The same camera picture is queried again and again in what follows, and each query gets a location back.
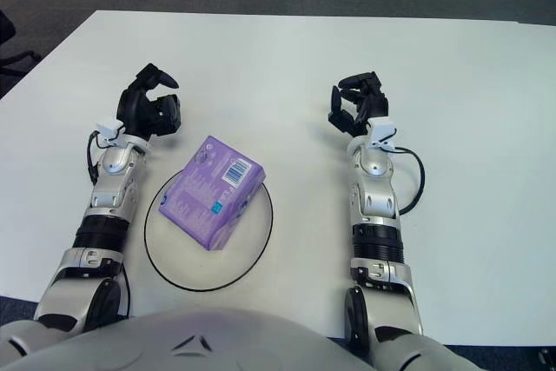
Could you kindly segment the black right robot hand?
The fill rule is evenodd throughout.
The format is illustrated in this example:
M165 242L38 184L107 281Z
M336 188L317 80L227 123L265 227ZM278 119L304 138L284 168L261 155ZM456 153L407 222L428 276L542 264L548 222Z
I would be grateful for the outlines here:
M342 100L355 105L357 116L342 108ZM388 116L388 100L374 71L346 77L334 85L328 121L351 137L367 134L367 120Z

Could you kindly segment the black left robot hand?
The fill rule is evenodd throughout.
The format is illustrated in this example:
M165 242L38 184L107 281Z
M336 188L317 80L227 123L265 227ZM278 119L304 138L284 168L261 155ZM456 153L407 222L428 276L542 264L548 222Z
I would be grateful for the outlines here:
M123 123L126 135L148 142L152 136L171 135L180 128L181 111L177 94L148 99L147 93L158 85L179 88L172 76L148 63L121 94L116 119Z

